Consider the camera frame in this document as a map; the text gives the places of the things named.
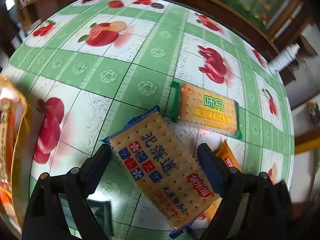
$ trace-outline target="blue square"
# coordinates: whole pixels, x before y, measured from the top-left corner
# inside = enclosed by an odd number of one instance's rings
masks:
[[[130,173],[135,180],[138,180],[144,176],[142,170],[139,167],[134,169],[133,171],[130,171]]]
[[[139,163],[143,163],[144,161],[146,161],[148,159],[148,156],[146,155],[146,153],[144,151],[138,152],[135,155],[135,157]]]
[[[131,154],[129,152],[129,150],[126,148],[123,148],[122,150],[118,151],[119,156],[121,157],[121,159],[125,160],[126,158],[130,157]]]
[[[159,180],[162,179],[162,175],[160,174],[159,171],[154,171],[153,173],[150,173],[149,177],[153,183],[157,183]]]

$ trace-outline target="wooden cabinet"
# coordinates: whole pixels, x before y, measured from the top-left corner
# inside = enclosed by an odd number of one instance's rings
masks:
[[[36,0],[33,4],[36,6],[39,18],[42,21],[45,21],[50,16],[74,1],[76,0]]]

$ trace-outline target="biscuit package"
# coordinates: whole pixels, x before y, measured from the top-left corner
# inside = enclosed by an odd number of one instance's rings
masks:
[[[110,144],[131,180],[174,228],[171,238],[219,198],[156,108],[103,142]]]
[[[238,130],[238,103],[201,87],[171,83],[174,102],[170,112],[173,122],[242,138]]]

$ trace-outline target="orange flower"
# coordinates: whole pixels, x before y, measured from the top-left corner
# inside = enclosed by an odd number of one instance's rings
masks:
[[[267,11],[270,9],[270,6],[266,2],[264,2],[262,5]]]

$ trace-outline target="red square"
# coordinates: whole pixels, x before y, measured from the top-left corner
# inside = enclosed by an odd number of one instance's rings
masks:
[[[156,168],[156,167],[153,165],[153,163],[152,163],[151,160],[149,160],[149,161],[141,164],[141,166],[142,166],[142,168],[144,169],[144,171],[145,171],[146,173],[149,173],[149,172],[153,171],[153,170]]]
[[[134,141],[132,144],[129,144],[129,148],[133,153],[137,153],[138,151],[140,151],[141,145],[140,143],[138,143],[138,141]]]
[[[127,167],[128,170],[132,170],[138,166],[135,159],[132,157],[124,161],[124,165]]]

